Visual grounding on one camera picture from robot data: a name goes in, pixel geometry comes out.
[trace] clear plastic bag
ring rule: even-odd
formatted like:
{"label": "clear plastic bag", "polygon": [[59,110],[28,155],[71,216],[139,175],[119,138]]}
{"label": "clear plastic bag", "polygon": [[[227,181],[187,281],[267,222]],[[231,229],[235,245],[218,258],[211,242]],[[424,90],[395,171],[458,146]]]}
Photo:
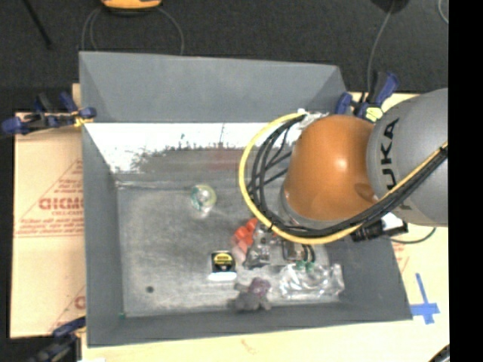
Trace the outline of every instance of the clear plastic bag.
{"label": "clear plastic bag", "polygon": [[337,296],[344,288],[342,268],[337,263],[330,266],[295,263],[286,265],[280,272],[279,289],[287,300],[310,301]]}

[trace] yellow cable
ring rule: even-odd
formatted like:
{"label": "yellow cable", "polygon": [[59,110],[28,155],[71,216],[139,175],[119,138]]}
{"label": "yellow cable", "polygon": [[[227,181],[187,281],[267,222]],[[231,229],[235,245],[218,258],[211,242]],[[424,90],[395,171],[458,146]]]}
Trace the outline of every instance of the yellow cable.
{"label": "yellow cable", "polygon": [[[340,240],[341,238],[346,237],[347,235],[350,235],[357,229],[359,229],[362,226],[361,224],[354,225],[350,228],[343,229],[341,231],[335,232],[332,235],[324,236],[321,238],[302,238],[299,236],[291,235],[290,233],[287,233],[285,231],[282,231],[279,227],[275,226],[272,224],[272,221],[268,219],[263,213],[261,213],[257,206],[254,204],[254,202],[251,200],[250,195],[248,194],[247,186],[245,183],[245,167],[247,164],[248,156],[255,146],[255,143],[258,141],[258,139],[264,135],[266,132],[274,128],[274,126],[278,124],[283,124],[287,121],[290,121],[292,119],[295,119],[299,117],[301,114],[298,112],[283,115],[280,118],[277,118],[274,121],[269,122],[266,126],[264,126],[255,136],[250,140],[250,142],[247,144],[245,147],[245,150],[243,151],[243,154],[241,155],[240,159],[240,165],[238,166],[238,185],[240,187],[241,195],[243,196],[243,199],[245,200],[245,203],[248,205],[248,208],[250,211],[255,215],[258,220],[264,224],[266,227],[272,227],[272,230],[279,235],[280,237],[293,241],[294,243],[299,243],[299,244],[308,244],[308,245],[314,245],[314,244],[327,244],[331,243],[332,241],[337,241]],[[448,146],[448,141],[446,141],[441,148],[445,148]],[[422,164],[420,164],[418,167],[416,167],[414,170],[412,170],[402,181],[400,181],[394,188],[392,188],[389,192],[387,192],[381,199],[382,201],[384,198],[386,198],[388,195],[391,195],[393,192],[396,192],[398,189],[400,189],[407,181],[409,181],[419,170],[426,165],[429,161],[431,161],[438,153],[440,149],[436,149]]]}

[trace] dark floor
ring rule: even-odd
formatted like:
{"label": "dark floor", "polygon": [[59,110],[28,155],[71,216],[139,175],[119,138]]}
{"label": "dark floor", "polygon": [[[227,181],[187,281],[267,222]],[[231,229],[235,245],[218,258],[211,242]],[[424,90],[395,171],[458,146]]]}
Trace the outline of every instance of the dark floor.
{"label": "dark floor", "polygon": [[[54,48],[47,49],[23,0],[0,0],[0,120],[30,108],[40,91],[69,90],[80,49],[328,63],[340,67],[350,91],[367,90],[368,70],[394,72],[400,91],[448,86],[449,0],[165,0],[164,14],[101,10],[92,26],[86,20],[98,0],[29,1]],[[8,336],[11,142],[0,140],[0,346]],[[0,360],[23,360],[46,342],[6,342]]]}

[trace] clamp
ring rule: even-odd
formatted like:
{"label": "clamp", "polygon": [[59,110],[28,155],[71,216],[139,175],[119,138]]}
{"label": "clamp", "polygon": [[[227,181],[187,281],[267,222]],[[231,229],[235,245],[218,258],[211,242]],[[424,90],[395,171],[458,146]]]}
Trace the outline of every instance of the clamp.
{"label": "clamp", "polygon": [[381,109],[384,101],[389,98],[399,87],[398,78],[391,72],[378,72],[376,81],[364,102],[357,103],[352,100],[352,95],[344,92],[337,101],[334,114],[346,114],[352,107],[353,114],[375,123],[382,115]]}
{"label": "clamp", "polygon": [[34,111],[21,117],[11,117],[2,122],[2,133],[9,135],[26,135],[34,131],[58,128],[62,126],[80,126],[87,121],[92,121],[97,111],[93,107],[79,109],[73,98],[65,91],[59,95],[60,103],[68,114],[52,114],[47,111],[52,105],[45,93],[40,93],[35,98]]}
{"label": "clamp", "polygon": [[35,356],[28,358],[26,362],[59,362],[68,353],[75,351],[75,343],[77,344],[77,348],[79,347],[80,338],[75,332],[85,327],[85,325],[85,317],[80,317],[58,327],[52,333],[55,339],[54,342],[46,348],[43,348]]}

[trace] gray bin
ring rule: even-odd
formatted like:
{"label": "gray bin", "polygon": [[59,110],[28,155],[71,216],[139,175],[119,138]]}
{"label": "gray bin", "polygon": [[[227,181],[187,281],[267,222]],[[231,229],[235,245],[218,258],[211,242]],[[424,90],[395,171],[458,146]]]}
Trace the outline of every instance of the gray bin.
{"label": "gray bin", "polygon": [[[111,130],[125,130],[123,140],[144,151],[156,146],[149,130],[162,133],[167,125],[246,124],[251,137],[255,123],[299,108],[332,112],[345,91],[336,66],[81,52],[80,78],[82,105],[98,111],[83,129],[89,346],[411,318],[388,240],[325,246],[343,268],[345,290],[337,299],[238,314],[223,304],[234,293],[227,285],[219,301],[196,304],[205,287],[197,279],[204,254],[221,249],[251,217],[236,184],[241,150],[222,144],[166,155],[160,140],[159,149],[131,155],[138,165],[116,166],[125,144]],[[201,182],[219,195],[204,219],[186,198]],[[269,190],[274,198],[277,186]],[[166,305],[169,299],[177,305]]]}

